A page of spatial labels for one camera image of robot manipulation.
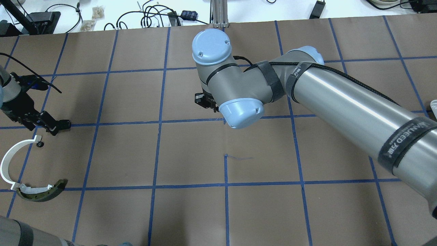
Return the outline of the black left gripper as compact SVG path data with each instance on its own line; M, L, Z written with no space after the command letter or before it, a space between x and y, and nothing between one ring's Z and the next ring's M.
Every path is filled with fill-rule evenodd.
M28 130L36 128L36 116L37 125L53 136L56 136L59 131L71 128L71 121L68 119L56 120L47 111L37 114L34 100L25 92L20 92L16 98L3 103L1 110L10 120L25 126Z

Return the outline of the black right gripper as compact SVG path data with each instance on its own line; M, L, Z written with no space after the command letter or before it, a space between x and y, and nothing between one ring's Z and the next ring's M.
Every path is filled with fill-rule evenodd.
M217 102L213 98L212 94L203 90L201 93L195 93L195 104L205 108L212 109L213 111L219 111Z

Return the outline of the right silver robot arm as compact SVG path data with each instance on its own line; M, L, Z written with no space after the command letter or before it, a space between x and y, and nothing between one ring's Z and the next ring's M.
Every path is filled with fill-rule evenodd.
M231 128L264 116L264 105L288 96L339 131L426 199L436 217L436 122L420 117L357 79L324 64L312 46L242 71L228 35L200 31L192 41L202 92L195 103L223 115Z

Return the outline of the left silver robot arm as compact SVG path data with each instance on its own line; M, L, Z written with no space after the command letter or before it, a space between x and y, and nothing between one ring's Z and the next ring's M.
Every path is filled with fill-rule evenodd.
M37 111L33 99L28 95L29 89L47 90L50 83L32 72L28 76L17 76L1 68L1 111L12 121L23 124L33 130L42 126L51 135L61 130L69 129L69 120L55 120L46 111ZM9 175L9 165L14 155L27 145L36 144L42 147L42 136L22 140L12 146L1 160L1 178L11 185L11 190L26 201L46 202L64 191L67 180L60 179L56 184L33 188L23 183L13 181ZM56 235L36 229L22 221L1 216L2 246L75 246L76 243Z

